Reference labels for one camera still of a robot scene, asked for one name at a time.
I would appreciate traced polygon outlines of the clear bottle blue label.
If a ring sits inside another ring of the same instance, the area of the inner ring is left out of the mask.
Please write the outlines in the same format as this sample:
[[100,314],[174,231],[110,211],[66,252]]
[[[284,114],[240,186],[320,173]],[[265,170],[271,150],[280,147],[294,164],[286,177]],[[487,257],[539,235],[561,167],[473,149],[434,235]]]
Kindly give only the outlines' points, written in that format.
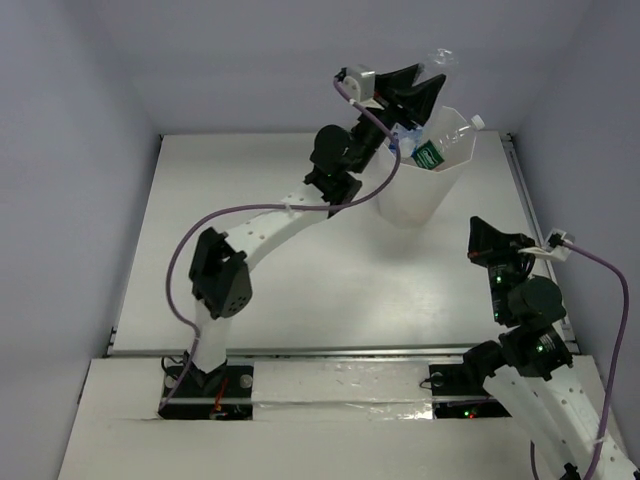
[[402,158],[412,155],[414,150],[420,145],[423,133],[423,127],[417,126],[414,129],[407,129],[400,124],[396,124],[392,130],[392,134],[400,148]]

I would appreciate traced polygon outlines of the clear unlabelled plastic bottle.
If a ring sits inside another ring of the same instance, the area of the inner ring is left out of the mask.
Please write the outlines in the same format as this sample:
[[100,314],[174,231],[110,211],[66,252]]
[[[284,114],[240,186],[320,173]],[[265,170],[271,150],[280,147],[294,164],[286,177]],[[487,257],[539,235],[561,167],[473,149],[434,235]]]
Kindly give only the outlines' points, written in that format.
[[420,61],[418,82],[422,83],[438,75],[446,77],[444,87],[449,88],[458,76],[459,59],[455,52],[447,48],[428,50]]

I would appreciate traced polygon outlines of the clear bottle green label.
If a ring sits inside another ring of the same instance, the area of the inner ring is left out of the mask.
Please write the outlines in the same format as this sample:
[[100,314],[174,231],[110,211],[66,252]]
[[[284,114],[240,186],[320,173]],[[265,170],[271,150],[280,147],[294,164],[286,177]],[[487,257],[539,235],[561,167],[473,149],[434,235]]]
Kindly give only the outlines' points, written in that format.
[[485,126],[478,114],[466,120],[454,111],[445,111],[445,119],[436,120],[436,129],[415,148],[411,158],[418,167],[430,171],[443,171],[464,163],[470,158],[469,149],[475,142],[476,133]]

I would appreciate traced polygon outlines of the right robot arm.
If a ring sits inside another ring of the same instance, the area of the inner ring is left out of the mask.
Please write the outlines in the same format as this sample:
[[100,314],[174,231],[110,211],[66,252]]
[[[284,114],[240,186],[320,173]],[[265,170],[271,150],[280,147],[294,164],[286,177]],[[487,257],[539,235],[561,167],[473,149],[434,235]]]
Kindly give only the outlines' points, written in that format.
[[636,479],[638,466],[608,429],[613,386],[596,408],[556,329],[567,315],[561,290],[533,272],[537,260],[564,262],[571,253],[594,257],[562,230],[539,246],[471,217],[467,257],[486,270],[494,320],[507,330],[464,354],[460,379],[506,409],[528,434],[530,455],[541,456],[554,478]]

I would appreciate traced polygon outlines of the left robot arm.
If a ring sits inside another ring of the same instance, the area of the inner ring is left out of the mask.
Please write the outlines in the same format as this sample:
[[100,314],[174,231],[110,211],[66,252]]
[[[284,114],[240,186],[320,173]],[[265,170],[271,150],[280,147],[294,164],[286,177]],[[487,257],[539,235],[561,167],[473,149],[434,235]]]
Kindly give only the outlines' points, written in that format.
[[188,278],[201,314],[185,366],[186,381],[195,392],[209,395],[223,381],[228,325],[252,298],[251,271],[301,231],[368,201],[358,194],[358,174],[381,146],[398,145],[395,126],[415,130],[430,119],[447,77],[439,73],[421,80],[421,72],[419,64],[383,74],[339,71],[334,86],[358,110],[355,125],[329,124],[316,133],[312,169],[290,196],[252,206],[255,217],[225,232],[197,227]]

